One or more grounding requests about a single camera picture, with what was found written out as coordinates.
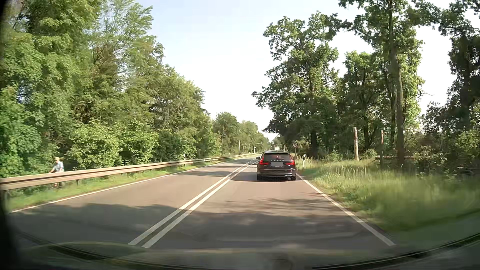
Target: sign post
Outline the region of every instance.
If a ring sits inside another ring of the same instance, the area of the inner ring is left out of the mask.
[[[295,158],[297,158],[297,147],[299,146],[299,144],[297,142],[293,142],[292,146],[293,148],[295,148]]]

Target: road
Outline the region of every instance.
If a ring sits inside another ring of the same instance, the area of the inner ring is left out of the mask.
[[[151,249],[384,249],[297,178],[256,181],[238,159],[9,214],[20,247],[97,241]]]

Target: green grass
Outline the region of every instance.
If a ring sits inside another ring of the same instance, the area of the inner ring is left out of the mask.
[[[9,198],[6,202],[7,210],[15,210],[23,207],[41,204],[65,197],[78,194],[101,190],[121,184],[140,181],[143,179],[154,178],[165,174],[181,172],[207,166],[210,164],[221,163],[234,159],[226,159],[222,161],[201,162],[192,165],[165,167],[160,170],[148,170],[142,172],[116,174],[105,177],[88,178],[81,180],[79,185],[76,181],[63,182],[64,187],[59,189],[48,189],[48,185],[31,187],[22,190],[9,191]]]
[[[425,235],[411,233],[444,227],[438,233],[452,234],[452,229],[464,229],[455,227],[458,222],[480,221],[478,179],[420,177],[409,172],[380,170],[373,160],[330,163],[306,160],[304,166],[301,161],[297,164],[312,184],[390,234],[425,239]]]

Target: sky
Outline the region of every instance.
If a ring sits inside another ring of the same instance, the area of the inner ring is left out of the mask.
[[[338,13],[342,20],[353,20],[363,13],[355,6],[343,9],[338,0],[138,0],[153,6],[151,35],[165,48],[164,63],[175,67],[186,79],[204,91],[203,108],[214,118],[228,111],[242,120],[255,122],[259,131],[268,126],[273,113],[257,107],[253,91],[269,84],[268,69],[278,65],[270,55],[268,38],[263,32],[283,16],[307,20],[312,13]],[[432,0],[446,8],[449,0]],[[467,16],[476,27],[477,16]],[[450,73],[448,51],[451,43],[436,29],[421,27],[417,38],[422,46],[418,74],[426,81],[427,94],[420,101],[422,113],[430,102],[444,103],[447,88],[455,76]],[[339,59],[332,67],[345,73],[347,51],[371,52],[371,47],[351,32],[340,31],[330,42],[337,47]],[[264,133],[270,140],[276,134]]]

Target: road marking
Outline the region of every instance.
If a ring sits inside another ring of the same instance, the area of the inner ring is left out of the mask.
[[[366,222],[364,222],[362,219],[360,219],[359,217],[357,217],[354,213],[348,211],[347,209],[345,209],[345,207],[341,206],[339,203],[337,203],[335,200],[333,200],[332,198],[330,198],[329,196],[327,196],[325,194],[325,192],[322,192],[320,189],[318,189],[316,186],[312,185],[310,182],[308,182],[307,180],[305,180],[301,175],[297,174],[300,179],[302,179],[305,183],[307,183],[309,186],[311,186],[316,192],[318,192],[319,194],[321,194],[323,197],[325,197],[327,200],[329,200],[331,203],[333,203],[335,206],[337,206],[338,208],[340,208],[342,211],[344,211],[347,215],[351,216],[356,222],[360,223],[360,225],[362,225],[365,229],[369,230],[373,235],[375,235],[376,237],[378,237],[380,240],[382,240],[385,244],[389,245],[389,246],[394,246],[395,243],[392,242],[392,240],[388,239],[387,237],[385,237],[385,235],[379,233],[376,229],[372,228],[370,225],[368,225]]]
[[[228,161],[214,163],[214,164],[210,164],[210,165],[202,166],[202,167],[198,167],[198,168],[193,168],[193,169],[186,170],[186,171],[175,172],[175,173],[171,173],[171,174],[165,174],[165,175],[150,178],[150,179],[145,179],[145,180],[141,180],[141,181],[137,181],[137,182],[132,182],[132,183],[128,183],[128,184],[122,184],[122,185],[118,185],[118,186],[114,186],[114,187],[109,187],[109,188],[106,188],[106,189],[101,189],[101,190],[97,190],[97,191],[93,191],[93,192],[89,192],[89,193],[84,193],[84,194],[80,194],[80,195],[76,195],[76,196],[72,196],[72,197],[63,198],[63,199],[60,199],[60,200],[55,200],[55,201],[51,201],[51,202],[46,202],[46,203],[42,203],[42,204],[38,204],[38,205],[25,207],[25,208],[22,208],[22,209],[13,210],[10,213],[25,211],[25,210],[28,210],[28,209],[33,209],[33,208],[37,208],[37,207],[48,205],[48,204],[53,204],[53,203],[58,203],[58,202],[66,201],[66,200],[71,200],[71,199],[75,199],[75,198],[79,198],[79,197],[83,197],[83,196],[87,196],[87,195],[91,195],[91,194],[95,194],[95,193],[99,193],[99,192],[103,192],[103,191],[107,191],[107,190],[111,190],[111,189],[115,189],[115,188],[119,188],[119,187],[128,186],[128,185],[131,185],[131,184],[143,183],[143,182],[155,180],[155,179],[158,179],[158,178],[163,178],[163,177],[179,174],[179,173],[182,173],[182,172],[190,172],[190,171],[197,170],[197,169],[200,169],[200,168],[210,167],[210,166],[213,166],[213,165],[217,165],[217,164],[220,164],[220,163],[227,163],[227,162]]]
[[[235,176],[237,176],[239,173],[241,173],[244,169],[250,167],[250,165],[254,165],[254,163],[252,164],[248,164],[247,166],[245,166],[243,169],[241,169],[240,171],[238,171],[235,175],[233,175],[232,177],[228,178],[225,182],[223,182],[220,186],[218,186],[216,189],[214,189],[212,192],[210,192],[207,196],[203,197],[203,199],[201,199],[199,202],[197,202],[194,206],[190,207],[190,209],[188,209],[185,213],[183,213],[181,216],[179,216],[176,220],[174,220],[172,223],[170,223],[167,227],[165,227],[163,230],[161,230],[159,233],[157,233],[154,237],[150,238],[150,240],[148,240],[145,244],[143,244],[142,247],[145,247],[145,248],[149,248],[151,247],[153,244],[155,244],[158,240],[160,240],[160,238],[162,238],[164,235],[166,235],[171,229],[173,229],[173,227],[175,227],[175,225],[177,225],[178,223],[180,223],[180,221],[182,221],[184,218],[186,218],[188,215],[190,215],[190,213],[192,213],[195,209],[197,209],[197,207],[199,207],[202,203],[204,203],[208,198],[210,198],[213,194],[215,194],[215,192],[217,192],[220,188],[222,188],[223,186],[225,186],[232,178],[234,178]]]
[[[212,188],[214,188],[216,185],[218,185],[219,183],[221,183],[223,180],[225,180],[226,178],[228,178],[230,175],[232,175],[234,172],[238,171],[239,169],[241,169],[242,167],[244,167],[245,165],[247,165],[248,167],[248,163],[250,163],[251,161],[245,163],[245,164],[242,164],[240,167],[238,167],[237,169],[235,169],[233,172],[229,173],[227,176],[223,177],[222,179],[218,180],[218,182],[216,182],[215,184],[211,185],[209,188],[205,189],[202,193],[200,193],[199,195],[197,195],[195,198],[191,199],[190,201],[188,201],[186,204],[182,205],[180,208],[178,208],[177,210],[175,210],[173,213],[169,214],[168,216],[166,216],[164,219],[160,220],[157,224],[153,225],[152,227],[150,227],[150,229],[146,230],[144,233],[142,233],[141,235],[139,235],[137,238],[133,239],[132,241],[130,241],[130,243],[128,243],[129,245],[136,245],[138,244],[140,241],[144,240],[147,236],[149,236],[151,233],[153,233],[156,229],[160,228],[163,224],[165,224],[167,221],[169,221],[170,219],[172,219],[174,216],[176,216],[178,213],[180,213],[181,211],[185,210],[190,204],[192,204],[194,201],[198,200],[198,198],[200,198],[201,196],[203,196],[205,193],[207,193],[208,191],[210,191]]]

